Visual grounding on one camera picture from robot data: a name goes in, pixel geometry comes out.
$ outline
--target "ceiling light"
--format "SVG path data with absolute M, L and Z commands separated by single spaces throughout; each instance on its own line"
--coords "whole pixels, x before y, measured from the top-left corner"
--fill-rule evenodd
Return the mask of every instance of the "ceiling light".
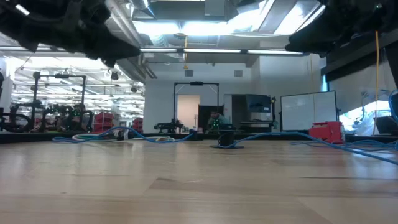
M 15 86 L 31 86 L 35 83 L 13 83 Z M 75 84 L 60 84 L 60 83 L 38 83 L 37 86 L 78 86 Z
M 25 9 L 23 6 L 21 6 L 20 4 L 16 5 L 15 8 L 18 9 L 25 16 L 30 14 L 30 12 L 27 9 Z
M 271 7 L 274 5 L 275 0 L 264 0 L 263 2 L 260 2 L 260 7 L 264 5 L 265 6 L 262 7 L 262 11 L 260 13 L 260 16 L 258 17 L 258 19 L 256 19 L 254 21 L 253 26 L 251 27 L 251 31 L 258 31 L 262 25 L 262 23 L 264 22 L 264 20 L 266 19 L 269 11 L 271 10 Z
M 236 49 L 184 49 L 186 53 L 241 53 Z
M 150 52 L 150 53 L 175 53 L 177 49 L 157 49 L 157 48 L 148 48 L 148 49 L 140 49 L 142 53 Z
M 95 86 L 95 87 L 120 87 L 118 84 L 87 84 L 86 86 Z
M 33 96 L 33 93 L 13 93 L 13 96 Z M 57 96 L 57 97 L 73 97 L 73 96 L 79 96 L 81 97 L 81 94 L 58 94 L 58 93 L 54 93 L 54 94 L 48 94 L 48 93 L 38 93 L 37 96 L 46 96 L 46 97 L 53 97 L 53 96 Z M 90 99 L 99 99 L 99 100 L 107 100 L 104 98 L 110 98 L 110 95 L 105 95 L 105 94 L 99 94 L 99 95 L 85 95 L 85 98 L 90 98 Z M 117 98 L 117 97 L 123 97 L 123 98 L 142 98 L 141 95 L 113 95 L 113 98 Z
M 312 21 L 314 21 L 324 10 L 326 9 L 326 6 L 322 5 L 321 8 L 318 9 L 317 12 L 315 12 L 307 21 L 304 22 L 303 25 L 298 28 L 298 30 L 303 29 L 304 27 L 308 26 Z
M 301 52 L 288 52 L 285 50 L 248 50 L 248 54 L 303 55 Z

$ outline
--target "green shirt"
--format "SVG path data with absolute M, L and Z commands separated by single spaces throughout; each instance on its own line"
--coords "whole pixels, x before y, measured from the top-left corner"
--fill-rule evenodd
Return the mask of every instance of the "green shirt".
M 228 119 L 226 119 L 223 115 L 221 115 L 221 114 L 219 114 L 218 115 L 218 122 L 220 123 L 220 124 L 231 124 L 231 122 L 229 122 L 229 120 Z M 209 119 L 209 122 L 207 122 L 207 125 L 211 125 L 211 124 L 213 124 L 213 121 L 214 121 L 215 119 L 213 119 L 212 117 L 210 117 L 210 119 Z

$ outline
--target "ceiling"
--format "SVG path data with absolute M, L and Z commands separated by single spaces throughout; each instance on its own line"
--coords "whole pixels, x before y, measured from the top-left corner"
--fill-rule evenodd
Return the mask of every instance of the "ceiling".
M 258 0 L 258 9 L 238 13 L 239 1 L 156 1 L 155 17 L 121 1 L 139 33 L 141 47 L 199 49 L 284 49 L 288 36 L 314 20 L 323 10 L 317 0 Z M 118 32 L 114 21 L 108 27 Z M 187 39 L 175 33 L 187 35 Z M 149 63 L 247 63 L 249 55 L 146 54 Z

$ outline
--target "black object on floor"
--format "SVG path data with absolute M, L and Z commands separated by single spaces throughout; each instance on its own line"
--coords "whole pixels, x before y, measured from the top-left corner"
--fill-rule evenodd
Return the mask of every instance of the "black object on floor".
M 225 149 L 224 147 L 232 145 L 235 140 L 235 131 L 236 130 L 220 131 L 221 135 L 218 137 L 218 145 L 210 147 L 217 149 Z M 233 146 L 229 147 L 228 149 L 242 149 L 242 148 L 244 148 L 244 146 Z

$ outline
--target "black stand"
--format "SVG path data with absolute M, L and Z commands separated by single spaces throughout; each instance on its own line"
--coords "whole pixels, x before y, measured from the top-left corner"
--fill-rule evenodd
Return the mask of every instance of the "black stand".
M 215 149 L 243 149 L 244 146 L 232 146 L 225 148 L 226 146 L 230 146 L 234 144 L 235 139 L 235 131 L 236 130 L 220 130 L 220 136 L 218 138 L 217 146 L 210 146 Z
M 4 108 L 0 108 L 0 131 L 2 131 L 2 127 L 4 126 L 4 119 L 2 118 L 3 113 L 4 113 Z
M 38 90 L 38 85 L 39 85 L 39 79 L 41 77 L 54 77 L 54 78 L 69 78 L 70 75 L 64 75 L 64 74 L 56 74 L 56 75 L 41 75 L 40 72 L 34 72 L 33 77 L 35 78 L 35 85 L 34 85 L 34 91 L 33 91 L 33 102 L 37 99 L 37 90 Z M 73 75 L 72 77 L 80 77 L 83 79 L 83 84 L 81 85 L 81 104 L 85 104 L 85 91 L 86 91 L 86 76 L 85 75 Z M 35 124 L 35 108 L 32 108 L 32 127 L 30 129 L 34 128 Z M 83 113 L 80 113 L 80 122 L 79 122 L 79 127 L 81 127 L 81 124 L 83 122 Z

